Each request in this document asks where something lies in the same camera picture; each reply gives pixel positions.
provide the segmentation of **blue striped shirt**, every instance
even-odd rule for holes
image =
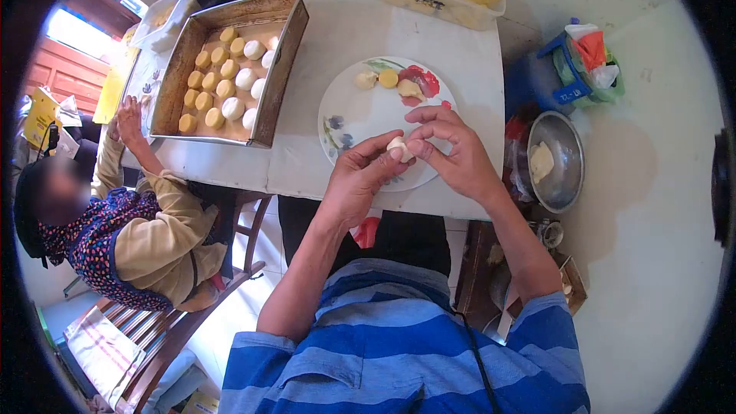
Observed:
[[[492,412],[447,277],[362,259],[334,273],[298,345],[235,335],[219,412]],[[561,292],[533,299],[504,347],[474,331],[502,412],[587,414],[570,310]]]

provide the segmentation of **metal bowl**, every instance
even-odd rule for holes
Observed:
[[[538,184],[530,172],[522,174],[527,188],[534,190],[539,203],[552,213],[563,213],[578,199],[585,178],[585,159],[580,136],[565,115],[543,112],[529,129],[526,145],[526,165],[531,169],[531,148],[544,142],[552,152],[554,168]]]

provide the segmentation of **beige long sleeve shirt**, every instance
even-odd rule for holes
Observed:
[[[92,196],[105,199],[107,193],[123,185],[120,157],[125,146],[103,135],[92,179]],[[137,217],[121,229],[115,241],[115,270],[121,280],[139,290],[158,292],[174,307],[181,304],[194,286],[219,271],[227,246],[202,246],[217,217],[217,208],[202,210],[201,200],[189,193],[186,182],[163,170],[156,176],[143,170],[145,179],[135,190],[153,190],[161,211],[153,220]]]

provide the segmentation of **white table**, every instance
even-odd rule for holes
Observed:
[[[429,67],[453,93],[497,171],[503,166],[503,73],[496,26],[477,32],[402,10],[380,0],[304,0],[309,24],[291,70],[272,149],[157,140],[156,155],[174,174],[209,184],[321,199],[333,169],[317,135],[327,86],[346,67],[371,56],[400,56]],[[141,54],[128,92],[140,96],[152,67],[169,54]],[[139,168],[125,152],[123,164]],[[379,192],[380,209],[485,219],[483,209],[439,177],[405,192]]]

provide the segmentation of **floral plate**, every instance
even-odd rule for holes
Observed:
[[[395,69],[399,80],[409,78],[416,82],[427,97],[420,102],[416,97],[402,97],[396,89],[385,89],[378,82],[369,90],[357,88],[353,79],[363,70],[379,73],[384,69]],[[327,158],[335,164],[337,157],[355,144],[401,128],[407,137],[418,123],[407,123],[404,115],[415,106],[447,106],[457,110],[455,98],[447,85],[427,67],[404,58],[382,56],[360,61],[342,71],[325,91],[319,105],[317,130]],[[452,144],[433,138],[437,148],[449,153]],[[381,190],[400,192],[421,186],[437,176],[437,171],[424,161],[417,161],[401,176],[396,176]]]

